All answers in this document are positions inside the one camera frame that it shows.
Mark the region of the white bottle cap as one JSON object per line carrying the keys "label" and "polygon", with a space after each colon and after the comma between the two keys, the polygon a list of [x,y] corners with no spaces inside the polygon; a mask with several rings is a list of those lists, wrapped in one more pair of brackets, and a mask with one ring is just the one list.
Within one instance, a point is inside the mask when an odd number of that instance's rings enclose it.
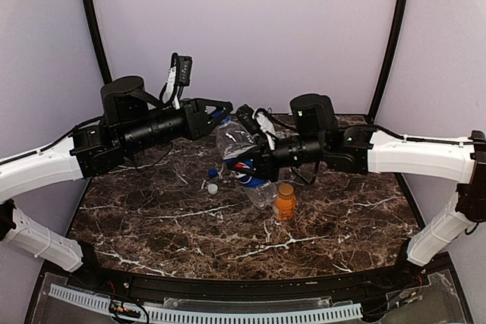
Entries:
{"label": "white bottle cap", "polygon": [[208,184],[207,191],[209,194],[216,194],[218,192],[218,186],[216,184]]}

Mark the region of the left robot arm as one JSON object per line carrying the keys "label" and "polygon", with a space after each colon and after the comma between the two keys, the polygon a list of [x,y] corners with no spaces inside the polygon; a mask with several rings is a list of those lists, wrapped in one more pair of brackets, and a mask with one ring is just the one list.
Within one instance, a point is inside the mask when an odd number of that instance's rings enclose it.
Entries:
{"label": "left robot arm", "polygon": [[91,291],[107,284],[89,244],[62,237],[29,218],[14,203],[23,193],[52,184],[104,175],[146,149],[178,138],[212,133],[232,111],[230,102],[183,99],[167,103],[150,95],[139,76],[101,89],[103,115],[75,126],[55,142],[1,161],[1,240],[61,267],[77,271]]}

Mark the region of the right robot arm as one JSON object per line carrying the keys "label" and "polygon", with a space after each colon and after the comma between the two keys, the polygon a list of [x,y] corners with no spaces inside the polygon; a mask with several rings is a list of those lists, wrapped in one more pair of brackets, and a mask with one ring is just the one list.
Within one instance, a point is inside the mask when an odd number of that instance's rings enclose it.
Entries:
{"label": "right robot arm", "polygon": [[290,102],[295,135],[262,138],[227,156],[227,166],[264,180],[276,180],[281,168],[324,162],[346,173],[403,173],[456,182],[445,207],[406,244],[403,259],[387,281],[395,289],[415,279],[446,245],[485,221],[485,135],[432,138],[395,134],[377,125],[339,127],[329,96],[315,93]]}

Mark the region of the orange juice bottle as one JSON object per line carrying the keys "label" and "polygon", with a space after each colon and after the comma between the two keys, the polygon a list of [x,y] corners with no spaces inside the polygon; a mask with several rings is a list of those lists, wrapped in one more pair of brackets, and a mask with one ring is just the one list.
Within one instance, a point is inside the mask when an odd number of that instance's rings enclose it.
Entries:
{"label": "orange juice bottle", "polygon": [[297,207],[297,198],[291,184],[281,184],[273,211],[278,221],[285,222],[294,218]]}

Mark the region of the black front rail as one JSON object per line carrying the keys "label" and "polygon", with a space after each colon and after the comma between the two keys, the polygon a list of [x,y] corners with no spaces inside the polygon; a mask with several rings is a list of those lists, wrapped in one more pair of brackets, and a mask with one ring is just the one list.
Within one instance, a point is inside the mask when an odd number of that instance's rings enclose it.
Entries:
{"label": "black front rail", "polygon": [[220,281],[168,278],[129,273],[103,267],[79,269],[71,274],[76,285],[132,300],[161,302],[166,298],[195,300],[264,301],[311,297],[332,299],[381,299],[385,294],[409,288],[419,280],[394,268],[314,278]]}

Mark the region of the left black frame post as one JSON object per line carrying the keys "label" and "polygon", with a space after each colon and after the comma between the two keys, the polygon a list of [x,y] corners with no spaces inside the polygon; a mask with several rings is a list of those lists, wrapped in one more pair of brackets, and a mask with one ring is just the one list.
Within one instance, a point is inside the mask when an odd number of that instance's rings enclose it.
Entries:
{"label": "left black frame post", "polygon": [[112,75],[109,69],[109,63],[99,29],[95,3],[94,0],[82,0],[82,3],[99,72],[101,74],[103,83],[108,84],[112,82]]}

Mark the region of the black frame post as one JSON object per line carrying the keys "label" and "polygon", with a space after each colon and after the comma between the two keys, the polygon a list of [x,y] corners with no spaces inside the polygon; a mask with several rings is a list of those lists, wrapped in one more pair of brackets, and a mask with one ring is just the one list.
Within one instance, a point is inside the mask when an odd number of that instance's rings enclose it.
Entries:
{"label": "black frame post", "polygon": [[109,63],[99,29],[95,3],[94,0],[82,0],[82,3],[99,72],[101,74],[103,83],[108,84],[112,82],[112,75],[109,69]]}
{"label": "black frame post", "polygon": [[367,113],[368,123],[374,123],[382,103],[390,72],[393,66],[393,60],[399,42],[399,36],[402,29],[402,22],[406,11],[407,0],[396,0],[393,19],[390,25],[390,33],[387,40],[387,47],[383,56],[383,62],[377,79],[377,85],[371,100],[370,108]]}

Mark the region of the right black frame post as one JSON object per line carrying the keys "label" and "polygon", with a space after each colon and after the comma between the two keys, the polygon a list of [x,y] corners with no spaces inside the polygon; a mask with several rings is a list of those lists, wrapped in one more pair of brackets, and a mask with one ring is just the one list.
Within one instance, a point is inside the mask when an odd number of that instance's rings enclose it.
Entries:
{"label": "right black frame post", "polygon": [[393,66],[393,60],[399,42],[399,36],[402,29],[402,22],[406,11],[407,0],[396,0],[393,19],[390,25],[390,33],[387,40],[387,47],[383,56],[383,62],[377,79],[377,85],[371,100],[370,108],[367,113],[368,123],[374,123],[382,103],[390,72]]}

